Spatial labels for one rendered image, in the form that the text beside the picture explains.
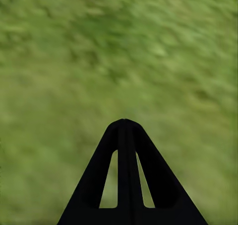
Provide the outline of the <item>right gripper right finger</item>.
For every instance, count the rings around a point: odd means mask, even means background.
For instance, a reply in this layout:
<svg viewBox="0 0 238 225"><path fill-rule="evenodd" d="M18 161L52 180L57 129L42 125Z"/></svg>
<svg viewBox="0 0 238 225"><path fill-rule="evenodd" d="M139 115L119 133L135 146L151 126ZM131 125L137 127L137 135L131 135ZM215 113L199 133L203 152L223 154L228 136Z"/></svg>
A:
<svg viewBox="0 0 238 225"><path fill-rule="evenodd" d="M144 128L126 119L132 225L208 225ZM144 206L136 152L155 205Z"/></svg>

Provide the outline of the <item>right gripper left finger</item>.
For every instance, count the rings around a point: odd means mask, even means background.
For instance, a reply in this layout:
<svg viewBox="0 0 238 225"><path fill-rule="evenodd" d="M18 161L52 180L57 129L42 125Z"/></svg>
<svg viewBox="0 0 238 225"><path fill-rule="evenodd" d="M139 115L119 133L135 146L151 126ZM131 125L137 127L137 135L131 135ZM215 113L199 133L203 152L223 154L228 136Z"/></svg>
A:
<svg viewBox="0 0 238 225"><path fill-rule="evenodd" d="M107 126L57 225L132 225L125 122ZM118 150L118 206L99 208L112 153Z"/></svg>

